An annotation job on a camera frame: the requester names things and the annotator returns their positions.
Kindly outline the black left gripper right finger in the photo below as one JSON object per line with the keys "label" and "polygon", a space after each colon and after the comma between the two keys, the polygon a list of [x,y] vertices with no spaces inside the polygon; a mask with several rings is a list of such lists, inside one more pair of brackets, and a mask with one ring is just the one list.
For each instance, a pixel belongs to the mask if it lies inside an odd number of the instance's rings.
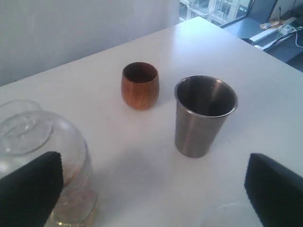
{"label": "black left gripper right finger", "polygon": [[244,187],[265,227],[303,225],[303,178],[270,157],[251,153]]}

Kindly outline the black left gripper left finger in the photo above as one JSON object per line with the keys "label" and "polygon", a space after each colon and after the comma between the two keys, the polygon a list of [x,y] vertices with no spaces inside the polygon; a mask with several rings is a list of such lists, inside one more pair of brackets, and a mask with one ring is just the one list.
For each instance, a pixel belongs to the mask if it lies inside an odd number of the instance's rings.
{"label": "black left gripper left finger", "polygon": [[0,181],[0,225],[43,227],[63,189],[61,154],[48,151]]}

